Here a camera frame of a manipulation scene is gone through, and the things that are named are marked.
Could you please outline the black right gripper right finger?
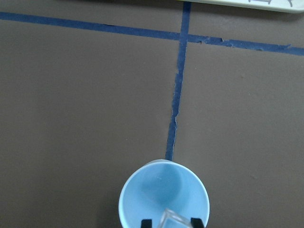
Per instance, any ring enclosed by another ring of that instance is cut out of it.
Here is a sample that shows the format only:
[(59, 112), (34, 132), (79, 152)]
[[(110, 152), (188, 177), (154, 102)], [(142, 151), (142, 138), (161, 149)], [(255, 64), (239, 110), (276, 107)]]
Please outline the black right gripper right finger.
[(193, 228), (203, 228), (203, 221), (200, 218), (191, 218), (190, 222)]

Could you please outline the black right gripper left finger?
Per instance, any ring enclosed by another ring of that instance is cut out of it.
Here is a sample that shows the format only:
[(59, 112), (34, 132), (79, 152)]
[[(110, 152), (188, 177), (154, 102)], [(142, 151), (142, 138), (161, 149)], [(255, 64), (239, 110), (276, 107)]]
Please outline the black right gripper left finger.
[(141, 221), (141, 228), (152, 228), (152, 219), (143, 219)]

